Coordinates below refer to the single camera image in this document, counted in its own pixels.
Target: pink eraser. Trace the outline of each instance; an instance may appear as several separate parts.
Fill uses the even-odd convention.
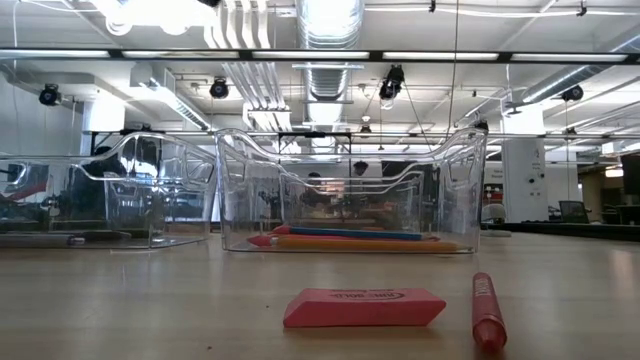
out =
[[[285,327],[426,326],[447,303],[425,289],[304,289],[289,303]]]

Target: desk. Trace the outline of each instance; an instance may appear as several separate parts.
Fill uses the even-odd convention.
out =
[[[471,277],[494,280],[507,359],[637,359],[640,245],[484,239],[477,256],[3,250],[0,349],[19,359],[473,359]],[[427,328],[284,330],[304,287],[425,287]]]

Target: ceiling light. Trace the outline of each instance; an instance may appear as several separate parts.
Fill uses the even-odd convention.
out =
[[[606,177],[623,177],[624,171],[622,169],[611,169],[611,170],[606,170],[604,172],[604,175]]]
[[[29,49],[1,49],[0,58],[3,59],[51,59],[51,58],[108,58],[106,50],[29,50]]]
[[[368,59],[368,51],[254,51],[256,59]]]
[[[553,62],[618,62],[627,58],[625,54],[513,54],[513,61]]]
[[[127,50],[122,52],[126,58],[136,59],[237,59],[237,51],[147,51],[147,50]]]
[[[493,61],[498,53],[468,53],[468,52],[384,52],[382,58],[386,60],[478,60]]]
[[[364,65],[359,64],[293,64],[291,68],[294,70],[311,70],[311,69],[327,69],[327,70],[362,70]]]

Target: plastic storage bin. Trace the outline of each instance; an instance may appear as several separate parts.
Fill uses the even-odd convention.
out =
[[[278,155],[238,130],[218,131],[216,144],[227,250],[477,249],[483,130],[458,131],[426,154]]]
[[[154,133],[127,135],[93,157],[0,156],[0,247],[155,248],[203,240],[214,170],[210,153]]]

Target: hanging cable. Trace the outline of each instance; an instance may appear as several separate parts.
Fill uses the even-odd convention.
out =
[[[455,38],[453,42],[453,76],[451,79],[451,99],[453,99],[453,94],[456,87],[456,69],[458,68],[458,30],[459,30],[459,20],[460,20],[460,0],[456,0],[456,30],[455,30]],[[453,101],[449,102],[449,125],[447,126],[447,134],[445,135],[444,140],[447,141],[449,139],[449,132],[451,131],[451,122],[453,121]]]
[[[380,147],[378,148],[378,151],[382,151],[384,150],[384,147],[382,147],[382,98],[380,98]]]
[[[416,116],[416,121],[418,122],[418,126],[420,126],[420,132],[422,133],[422,136],[424,137],[424,141],[427,143],[427,146],[429,147],[429,152],[431,152],[431,145],[429,144],[429,139],[427,138],[427,134],[424,132],[424,127],[422,127],[422,121],[420,121],[420,117],[418,116],[418,112],[416,111],[416,107],[413,105],[413,101],[411,100],[411,93],[409,92],[409,85],[407,85],[407,82],[404,81],[404,88],[405,90],[407,90],[407,96],[409,97],[409,101],[411,104],[411,109],[413,110],[413,115]]]
[[[369,103],[367,104],[367,107],[364,109],[364,112],[362,113],[362,116],[367,115],[367,112],[369,111],[369,107],[371,106],[371,102],[373,101],[373,98],[375,97],[375,94],[378,92],[378,88],[380,87],[380,84],[382,83],[382,80],[383,80],[383,78],[380,78],[380,80],[378,81],[378,84],[376,85],[375,89],[373,90],[373,94],[369,97]]]
[[[569,102],[565,101],[564,102],[564,122],[565,122],[565,126],[569,127],[569,112],[567,111],[569,107]],[[571,184],[571,180],[569,179],[569,177],[571,177],[571,172],[569,171],[569,143],[570,140],[567,139],[567,184]],[[569,186],[567,185],[567,200],[571,200],[571,189],[569,188]]]

